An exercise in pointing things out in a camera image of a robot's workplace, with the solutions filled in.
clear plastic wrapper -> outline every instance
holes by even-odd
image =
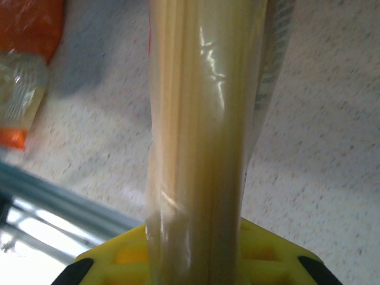
[[[62,35],[64,0],[0,1],[0,145],[24,149]]]
[[[283,60],[281,13],[294,1],[150,5],[152,283],[231,285],[246,168]]]
[[[41,56],[0,52],[0,145],[24,149],[47,84]]]

pasta package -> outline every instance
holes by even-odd
[[[294,1],[150,6],[151,281],[235,284],[246,169],[283,60],[282,15]]]

black corner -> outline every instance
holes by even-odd
[[[8,213],[12,205],[12,200],[7,197],[0,197],[0,224],[7,222]]]
[[[52,285],[80,285],[93,264],[93,259],[85,258],[67,266]]]
[[[300,256],[298,260],[317,285],[342,285],[323,263],[306,256]]]

countertop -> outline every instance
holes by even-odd
[[[380,280],[379,14],[378,0],[298,1],[243,200],[344,284]],[[67,1],[27,150],[2,160],[143,219],[147,47],[147,0]]]

orange package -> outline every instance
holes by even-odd
[[[64,0],[0,1],[0,145],[24,149],[62,36]]]

